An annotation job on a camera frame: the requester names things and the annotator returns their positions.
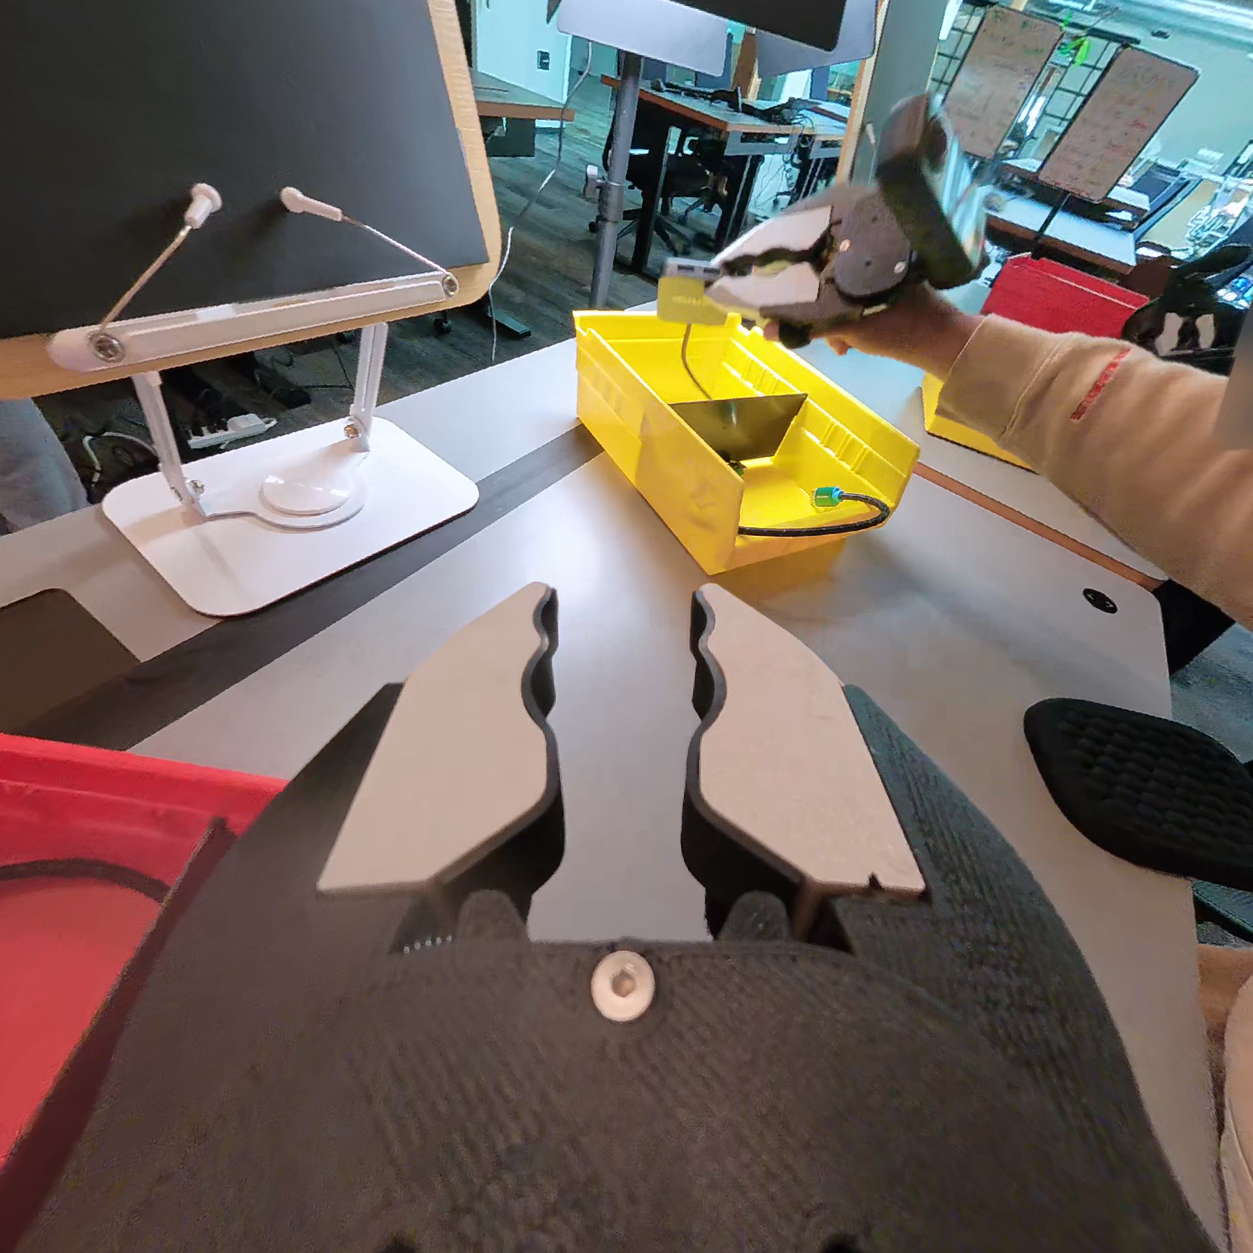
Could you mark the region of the red plastic bin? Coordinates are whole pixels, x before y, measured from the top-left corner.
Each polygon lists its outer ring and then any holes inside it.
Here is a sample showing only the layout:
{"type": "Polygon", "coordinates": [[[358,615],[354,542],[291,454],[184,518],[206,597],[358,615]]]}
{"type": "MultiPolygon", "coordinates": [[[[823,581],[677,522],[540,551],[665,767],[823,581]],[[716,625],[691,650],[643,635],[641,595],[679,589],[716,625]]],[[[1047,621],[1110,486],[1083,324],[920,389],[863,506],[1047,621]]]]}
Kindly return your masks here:
{"type": "Polygon", "coordinates": [[[285,779],[2,734],[2,1157],[20,1143],[214,815],[285,779]]]}
{"type": "Polygon", "coordinates": [[[1059,260],[1011,255],[996,272],[982,312],[1047,332],[1120,338],[1148,302],[1146,294],[1059,260]]]}

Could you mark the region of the whiteboard on stand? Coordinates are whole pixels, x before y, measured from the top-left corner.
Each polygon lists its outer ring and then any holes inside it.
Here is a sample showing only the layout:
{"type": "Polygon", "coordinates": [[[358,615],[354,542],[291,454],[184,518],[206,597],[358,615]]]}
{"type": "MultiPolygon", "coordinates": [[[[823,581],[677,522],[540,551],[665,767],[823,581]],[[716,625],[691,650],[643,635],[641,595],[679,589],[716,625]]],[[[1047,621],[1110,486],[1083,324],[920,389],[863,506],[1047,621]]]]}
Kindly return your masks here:
{"type": "Polygon", "coordinates": [[[1063,37],[1061,23],[990,5],[944,94],[964,154],[990,161],[1019,116],[1063,37]]]}
{"type": "Polygon", "coordinates": [[[1104,199],[1197,78],[1191,65],[1122,47],[1043,160],[1037,181],[1093,203],[1104,199]]]}

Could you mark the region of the person's right forearm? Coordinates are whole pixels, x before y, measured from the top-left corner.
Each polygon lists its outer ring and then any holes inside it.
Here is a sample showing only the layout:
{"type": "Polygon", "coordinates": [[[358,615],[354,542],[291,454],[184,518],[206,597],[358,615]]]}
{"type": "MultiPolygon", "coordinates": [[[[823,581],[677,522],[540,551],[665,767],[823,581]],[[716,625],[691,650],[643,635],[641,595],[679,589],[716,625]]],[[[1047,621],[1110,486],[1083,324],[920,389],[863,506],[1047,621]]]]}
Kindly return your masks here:
{"type": "Polygon", "coordinates": [[[1215,433],[1225,387],[1130,342],[986,316],[936,409],[1251,629],[1251,449],[1215,433]]]}

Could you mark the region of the white power strip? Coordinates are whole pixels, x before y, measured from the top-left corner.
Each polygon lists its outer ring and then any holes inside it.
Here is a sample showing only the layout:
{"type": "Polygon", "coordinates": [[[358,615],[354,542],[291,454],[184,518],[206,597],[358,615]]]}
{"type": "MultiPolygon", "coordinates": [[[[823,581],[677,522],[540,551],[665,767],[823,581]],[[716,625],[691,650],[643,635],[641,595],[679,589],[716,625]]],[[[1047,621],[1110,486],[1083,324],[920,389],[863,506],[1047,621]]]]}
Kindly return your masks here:
{"type": "Polygon", "coordinates": [[[255,413],[229,415],[216,427],[204,425],[198,431],[186,435],[186,445],[188,449],[196,450],[229,447],[233,443],[265,435],[275,427],[275,421],[275,417],[255,413]]]}

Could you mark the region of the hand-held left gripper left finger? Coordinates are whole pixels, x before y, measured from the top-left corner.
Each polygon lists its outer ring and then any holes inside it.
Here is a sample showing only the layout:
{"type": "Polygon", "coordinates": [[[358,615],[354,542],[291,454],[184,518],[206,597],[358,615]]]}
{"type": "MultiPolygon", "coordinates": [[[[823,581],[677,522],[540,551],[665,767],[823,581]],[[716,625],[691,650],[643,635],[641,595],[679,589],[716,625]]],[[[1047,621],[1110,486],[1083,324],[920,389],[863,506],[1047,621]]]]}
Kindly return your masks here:
{"type": "Polygon", "coordinates": [[[319,894],[449,886],[550,811],[556,607],[552,585],[526,583],[406,676],[319,894]]]}

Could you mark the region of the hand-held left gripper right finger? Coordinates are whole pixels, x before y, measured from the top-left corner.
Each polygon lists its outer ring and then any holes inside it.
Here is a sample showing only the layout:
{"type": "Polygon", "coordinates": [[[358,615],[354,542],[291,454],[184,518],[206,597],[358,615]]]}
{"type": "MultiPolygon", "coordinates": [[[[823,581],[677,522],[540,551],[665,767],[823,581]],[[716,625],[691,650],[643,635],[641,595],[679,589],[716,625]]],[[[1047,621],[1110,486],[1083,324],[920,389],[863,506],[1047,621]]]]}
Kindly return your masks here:
{"type": "Polygon", "coordinates": [[[716,583],[691,603],[683,858],[710,896],[922,896],[845,684],[796,635],[716,583]]]}

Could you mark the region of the person's beige hoodie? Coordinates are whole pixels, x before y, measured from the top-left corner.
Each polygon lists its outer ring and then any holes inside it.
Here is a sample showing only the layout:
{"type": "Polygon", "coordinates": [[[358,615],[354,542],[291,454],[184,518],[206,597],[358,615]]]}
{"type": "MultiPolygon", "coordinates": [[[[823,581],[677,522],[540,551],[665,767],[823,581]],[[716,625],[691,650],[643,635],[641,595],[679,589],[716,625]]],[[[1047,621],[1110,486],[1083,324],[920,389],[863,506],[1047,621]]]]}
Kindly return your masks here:
{"type": "Polygon", "coordinates": [[[1199,943],[1199,1005],[1221,1116],[1231,1250],[1251,1250],[1251,947],[1199,943]]]}

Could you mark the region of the yellow plastic bin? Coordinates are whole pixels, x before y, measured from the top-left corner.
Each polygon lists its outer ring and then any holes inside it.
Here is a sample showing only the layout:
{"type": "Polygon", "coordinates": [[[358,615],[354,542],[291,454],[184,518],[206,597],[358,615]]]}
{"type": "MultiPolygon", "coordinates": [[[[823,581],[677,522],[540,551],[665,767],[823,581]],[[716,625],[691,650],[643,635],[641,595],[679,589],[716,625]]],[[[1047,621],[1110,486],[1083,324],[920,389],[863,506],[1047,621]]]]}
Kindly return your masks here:
{"type": "Polygon", "coordinates": [[[924,373],[920,379],[922,407],[924,407],[924,429],[938,439],[944,439],[952,445],[966,447],[980,454],[986,454],[994,460],[1013,464],[1031,472],[1029,464],[1021,460],[1017,454],[1011,454],[1003,447],[999,447],[992,437],[982,431],[976,431],[952,417],[946,417],[938,411],[942,383],[930,373],[924,373]]]}
{"type": "Polygon", "coordinates": [[[920,449],[802,355],[728,316],[574,314],[578,419],[707,573],[827,547],[887,522],[920,449]],[[673,401],[807,393],[772,458],[722,460],[673,401]]]}

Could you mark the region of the dark grey usb hub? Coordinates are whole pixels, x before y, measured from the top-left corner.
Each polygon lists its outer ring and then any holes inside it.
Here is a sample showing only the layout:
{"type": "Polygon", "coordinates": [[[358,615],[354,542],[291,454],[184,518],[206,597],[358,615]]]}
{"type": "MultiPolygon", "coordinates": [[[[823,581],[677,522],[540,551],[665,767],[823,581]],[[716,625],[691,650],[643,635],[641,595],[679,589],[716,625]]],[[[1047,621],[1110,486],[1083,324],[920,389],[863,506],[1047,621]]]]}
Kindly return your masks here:
{"type": "Polygon", "coordinates": [[[712,260],[665,258],[657,278],[657,318],[685,326],[720,326],[728,316],[742,318],[738,304],[712,296],[724,276],[730,276],[726,266],[712,260]]]}

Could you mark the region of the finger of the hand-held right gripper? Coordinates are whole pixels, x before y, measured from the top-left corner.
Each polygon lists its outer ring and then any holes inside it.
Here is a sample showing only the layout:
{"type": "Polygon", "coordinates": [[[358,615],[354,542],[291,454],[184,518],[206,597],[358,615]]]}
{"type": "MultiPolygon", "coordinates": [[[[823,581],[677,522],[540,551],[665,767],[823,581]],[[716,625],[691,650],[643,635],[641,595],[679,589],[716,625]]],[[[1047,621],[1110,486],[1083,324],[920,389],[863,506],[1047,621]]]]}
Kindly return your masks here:
{"type": "Polygon", "coordinates": [[[718,266],[712,304],[756,320],[833,320],[835,304],[823,292],[823,274],[805,264],[748,268],[718,266]]]}
{"type": "Polygon", "coordinates": [[[821,280],[829,274],[845,211],[829,201],[798,205],[746,231],[708,262],[708,278],[782,276],[798,270],[821,280]]]}

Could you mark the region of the person's right hand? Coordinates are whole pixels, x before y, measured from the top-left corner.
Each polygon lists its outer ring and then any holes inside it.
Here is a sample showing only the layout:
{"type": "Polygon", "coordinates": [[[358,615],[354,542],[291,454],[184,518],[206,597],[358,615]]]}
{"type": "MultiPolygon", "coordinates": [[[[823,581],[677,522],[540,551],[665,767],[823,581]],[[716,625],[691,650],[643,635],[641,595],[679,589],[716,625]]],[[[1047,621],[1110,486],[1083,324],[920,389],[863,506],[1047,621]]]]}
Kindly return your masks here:
{"type": "Polygon", "coordinates": [[[946,379],[984,316],[966,312],[926,284],[823,336],[837,354],[883,355],[946,379]]]}

